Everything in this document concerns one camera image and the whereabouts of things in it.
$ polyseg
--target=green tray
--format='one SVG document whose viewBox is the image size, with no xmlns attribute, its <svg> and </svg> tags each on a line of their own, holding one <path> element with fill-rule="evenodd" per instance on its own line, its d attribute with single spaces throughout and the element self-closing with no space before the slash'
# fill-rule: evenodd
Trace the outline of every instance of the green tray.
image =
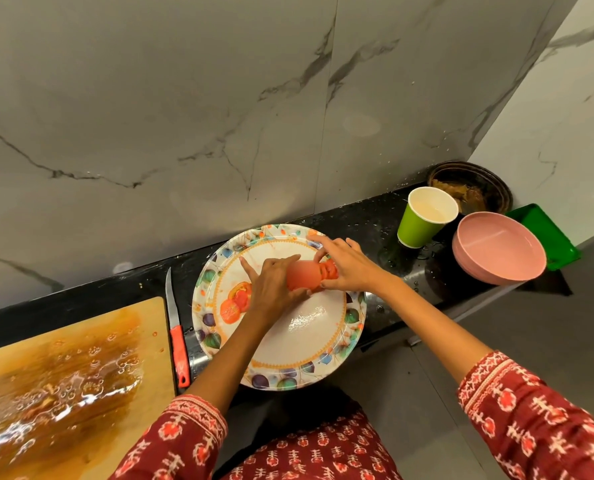
<svg viewBox="0 0 594 480">
<path fill-rule="evenodd" d="M 539 239 L 546 251 L 546 267 L 549 270 L 557 271 L 581 258 L 581 252 L 536 203 L 511 210 L 506 215 L 523 224 Z"/>
</svg>

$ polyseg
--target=black countertop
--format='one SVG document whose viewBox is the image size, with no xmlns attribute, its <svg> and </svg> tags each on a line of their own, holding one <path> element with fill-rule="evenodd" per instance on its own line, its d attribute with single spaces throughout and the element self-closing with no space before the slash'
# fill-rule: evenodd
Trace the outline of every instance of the black countertop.
<svg viewBox="0 0 594 480">
<path fill-rule="evenodd" d="M 420 250 L 397 241 L 397 227 L 413 185 L 395 192 L 355 202 L 293 221 L 329 237 L 350 237 L 359 242 L 373 261 L 401 277 L 421 296 L 441 310 L 491 288 L 464 273 L 453 257 L 451 239 L 456 222 Z M 172 267 L 173 290 L 184 329 L 193 376 L 205 366 L 205 355 L 192 330 L 191 302 L 197 277 L 222 242 L 163 259 L 125 273 L 53 293 L 0 310 L 0 347 L 29 339 L 123 306 L 161 296 L 165 298 L 166 272 Z M 367 317 L 358 347 L 365 349 L 379 338 L 404 328 L 400 318 L 377 296 L 368 294 Z M 241 387 L 248 395 L 252 391 Z"/>
</svg>

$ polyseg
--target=marble wall tile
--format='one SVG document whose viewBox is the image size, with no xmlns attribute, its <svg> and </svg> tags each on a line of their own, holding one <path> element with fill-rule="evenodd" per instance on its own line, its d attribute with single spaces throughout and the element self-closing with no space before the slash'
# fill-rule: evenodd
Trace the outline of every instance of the marble wall tile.
<svg viewBox="0 0 594 480">
<path fill-rule="evenodd" d="M 339 0 L 316 212 L 469 158 L 577 0 Z"/>
<path fill-rule="evenodd" d="M 0 0 L 0 306 L 312 213 L 336 5 Z"/>
<path fill-rule="evenodd" d="M 594 236 L 594 0 L 578 1 L 470 161 L 574 244 Z"/>
</svg>

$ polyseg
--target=paper cup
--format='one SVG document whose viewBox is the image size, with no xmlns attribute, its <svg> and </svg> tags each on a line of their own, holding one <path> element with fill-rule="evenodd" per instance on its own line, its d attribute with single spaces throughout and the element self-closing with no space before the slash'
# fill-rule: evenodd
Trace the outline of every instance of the paper cup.
<svg viewBox="0 0 594 480">
<path fill-rule="evenodd" d="M 407 248 L 420 248 L 459 214 L 457 202 L 434 187 L 418 187 L 408 195 L 397 238 Z"/>
</svg>

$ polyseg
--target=red patterned sleeve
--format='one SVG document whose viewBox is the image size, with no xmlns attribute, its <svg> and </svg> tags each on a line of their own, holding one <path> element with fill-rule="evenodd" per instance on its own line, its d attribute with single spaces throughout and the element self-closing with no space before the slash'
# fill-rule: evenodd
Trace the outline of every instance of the red patterned sleeve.
<svg viewBox="0 0 594 480">
<path fill-rule="evenodd" d="M 473 367 L 457 395 L 510 478 L 594 480 L 593 417 L 501 352 Z"/>
<path fill-rule="evenodd" d="M 228 428 L 221 413 L 194 395 L 174 398 L 110 478 L 207 480 Z"/>
</svg>

